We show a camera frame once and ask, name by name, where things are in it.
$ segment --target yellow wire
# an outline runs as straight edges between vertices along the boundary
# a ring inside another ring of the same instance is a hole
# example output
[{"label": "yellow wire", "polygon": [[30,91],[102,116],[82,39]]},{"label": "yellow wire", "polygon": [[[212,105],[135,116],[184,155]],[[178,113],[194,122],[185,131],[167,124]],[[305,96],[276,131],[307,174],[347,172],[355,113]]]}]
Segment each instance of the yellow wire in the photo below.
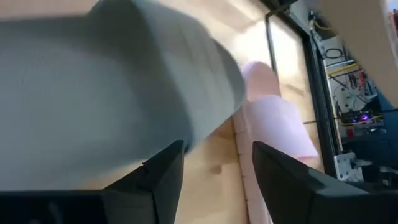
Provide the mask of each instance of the yellow wire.
[{"label": "yellow wire", "polygon": [[316,20],[313,20],[313,23],[315,24],[315,26],[318,29],[321,29],[321,30],[332,30],[332,28],[330,28],[330,27],[323,27],[323,26],[319,25],[319,23]]},{"label": "yellow wire", "polygon": [[374,120],[374,119],[378,119],[378,118],[382,118],[382,117],[383,117],[383,115],[379,115],[379,116],[375,116],[375,117],[373,117],[373,118],[371,118],[371,119],[369,119],[369,120],[366,120],[366,121],[360,121],[360,122],[358,122],[358,123],[343,123],[343,122],[341,122],[341,120],[339,120],[339,123],[340,123],[341,125],[343,125],[343,126],[358,125],[358,124],[362,124],[362,123],[365,123],[365,122],[367,122],[367,121],[372,121],[372,120]]},{"label": "yellow wire", "polygon": [[339,73],[339,72],[342,72],[344,70],[350,69],[352,67],[357,67],[357,66],[359,66],[357,63],[354,63],[352,65],[347,65],[347,66],[345,66],[343,68],[339,68],[339,69],[337,69],[335,71],[329,72],[328,75],[336,74],[336,73]]}]

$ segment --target purple led light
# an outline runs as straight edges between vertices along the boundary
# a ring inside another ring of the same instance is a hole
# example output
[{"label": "purple led light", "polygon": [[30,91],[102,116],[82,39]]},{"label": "purple led light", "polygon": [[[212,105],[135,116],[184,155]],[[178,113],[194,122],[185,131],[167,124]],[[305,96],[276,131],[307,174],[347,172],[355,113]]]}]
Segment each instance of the purple led light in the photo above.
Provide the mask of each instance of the purple led light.
[{"label": "purple led light", "polygon": [[362,115],[362,120],[363,121],[367,121],[369,119],[369,116],[368,115]]}]

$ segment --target black metal frame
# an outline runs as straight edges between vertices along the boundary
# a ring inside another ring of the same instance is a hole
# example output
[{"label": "black metal frame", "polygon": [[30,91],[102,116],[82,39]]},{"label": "black metal frame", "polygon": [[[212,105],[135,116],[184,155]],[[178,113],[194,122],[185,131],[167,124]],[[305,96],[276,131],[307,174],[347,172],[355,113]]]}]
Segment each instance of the black metal frame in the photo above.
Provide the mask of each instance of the black metal frame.
[{"label": "black metal frame", "polygon": [[330,98],[326,72],[321,54],[315,45],[309,27],[308,29],[301,27],[295,22],[294,18],[291,18],[289,14],[286,13],[286,11],[289,10],[290,5],[296,1],[297,0],[294,0],[284,5],[276,6],[270,0],[261,0],[261,2],[271,10],[265,16],[271,65],[272,69],[277,74],[275,50],[272,42],[271,26],[269,21],[272,16],[277,16],[303,40],[303,49],[307,64],[308,80],[312,94],[315,119],[317,121],[323,165],[326,174],[336,177],[334,156],[340,153],[340,144],[338,142],[339,139],[333,116],[333,106]]}]

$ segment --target gray cloth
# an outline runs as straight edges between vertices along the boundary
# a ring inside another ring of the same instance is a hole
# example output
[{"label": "gray cloth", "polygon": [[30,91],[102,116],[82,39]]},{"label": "gray cloth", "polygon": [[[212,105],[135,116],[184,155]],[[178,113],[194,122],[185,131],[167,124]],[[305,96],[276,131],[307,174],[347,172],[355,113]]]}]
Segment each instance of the gray cloth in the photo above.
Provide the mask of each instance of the gray cloth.
[{"label": "gray cloth", "polygon": [[177,139],[192,148],[244,98],[219,49],[148,1],[0,22],[0,190],[79,188]]}]

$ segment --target pink object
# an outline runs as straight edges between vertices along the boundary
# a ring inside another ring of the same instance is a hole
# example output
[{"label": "pink object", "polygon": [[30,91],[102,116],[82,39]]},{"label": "pink object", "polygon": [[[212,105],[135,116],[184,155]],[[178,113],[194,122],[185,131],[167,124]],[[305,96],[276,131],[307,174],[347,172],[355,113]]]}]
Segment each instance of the pink object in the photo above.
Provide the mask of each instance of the pink object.
[{"label": "pink object", "polygon": [[282,152],[304,160],[318,157],[303,125],[300,111],[280,94],[272,69],[253,62],[241,67],[246,83],[246,102],[233,116],[239,160],[248,204],[250,223],[271,224],[252,164],[252,142],[262,141]]}]

